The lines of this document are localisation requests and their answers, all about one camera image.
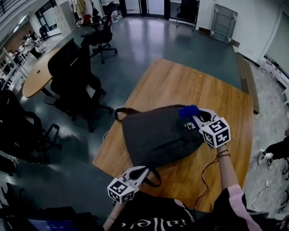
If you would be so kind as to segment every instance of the ceiling light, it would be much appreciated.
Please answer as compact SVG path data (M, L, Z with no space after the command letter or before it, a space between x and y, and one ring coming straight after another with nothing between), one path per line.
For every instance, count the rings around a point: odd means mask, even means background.
M15 33L15 31L17 31L19 28L19 25L14 29L13 33Z
M18 24L21 24L26 17L27 17L27 15L25 15L25 16L20 20L20 22L19 22Z

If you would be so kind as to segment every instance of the bracelet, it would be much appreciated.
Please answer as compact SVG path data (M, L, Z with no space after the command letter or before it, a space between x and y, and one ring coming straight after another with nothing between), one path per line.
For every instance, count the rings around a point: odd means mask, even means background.
M113 220L113 221L115 221L115 219L114 218L112 218L112 217L110 217L110 216L107 216L109 219L111 219L111 220Z
M230 154L225 154L225 155L222 155L222 156L217 156L217 161L219 161L219 158L220 158L220 157L224 157L224 156L229 156L229 157L230 157Z
M226 149L226 150L224 150L224 151L218 153L217 156L218 156L219 154L223 153L223 152L229 152L229 150Z

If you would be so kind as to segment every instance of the white cable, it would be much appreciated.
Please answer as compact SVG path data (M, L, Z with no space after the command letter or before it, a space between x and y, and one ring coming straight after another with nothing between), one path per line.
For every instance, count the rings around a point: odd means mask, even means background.
M106 135L108 134L109 131L107 131L104 135L103 135L103 141L106 138Z
M255 208L254 208L253 204L255 204L255 203L257 202L257 200L258 200L258 197L259 197L260 193L261 193L261 192L263 192L265 189L267 189L267 187L263 188L263 189L262 189L262 190L261 190L261 191L258 193L258 195L257 195L257 197L256 197L256 200L255 200L255 201L252 203L252 205L251 205L251 206L252 206L252 208L254 209L254 211L256 211L256 210L255 210Z

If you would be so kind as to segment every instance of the desk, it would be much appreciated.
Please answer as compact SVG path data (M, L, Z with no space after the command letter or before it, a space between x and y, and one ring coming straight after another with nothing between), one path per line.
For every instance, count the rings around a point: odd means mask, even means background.
M52 79L52 76L48 70L48 61L53 57L60 48L56 48L50 51L42 59L40 59L29 73L24 85L23 85L23 96L31 97L37 94L40 90L47 96L54 97L44 87Z
M199 108L212 109L226 119L231 129L231 141L227 147L239 183L243 186L252 148L252 98L205 73L158 59L138 82L125 107L148 111L173 104L195 104ZM192 155L158 168L162 177L160 187L143 184L140 189L153 196L179 199L193 208L196 199L206 190L201 172L216 154L216 150L211 151L204 143ZM93 164L113 177L119 177L132 167L120 122L115 121L112 125ZM210 212L221 192L218 164L207 168L204 178L209 193L199 200L196 209Z

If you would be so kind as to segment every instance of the dark gray backpack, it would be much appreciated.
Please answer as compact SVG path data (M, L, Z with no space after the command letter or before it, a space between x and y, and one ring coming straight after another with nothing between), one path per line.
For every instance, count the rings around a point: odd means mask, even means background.
M153 170L191 155L203 143L198 129L189 130L189 118L180 118L183 105L171 105L139 112L132 108L118 108L127 114L122 120L122 131L127 151L134 166Z

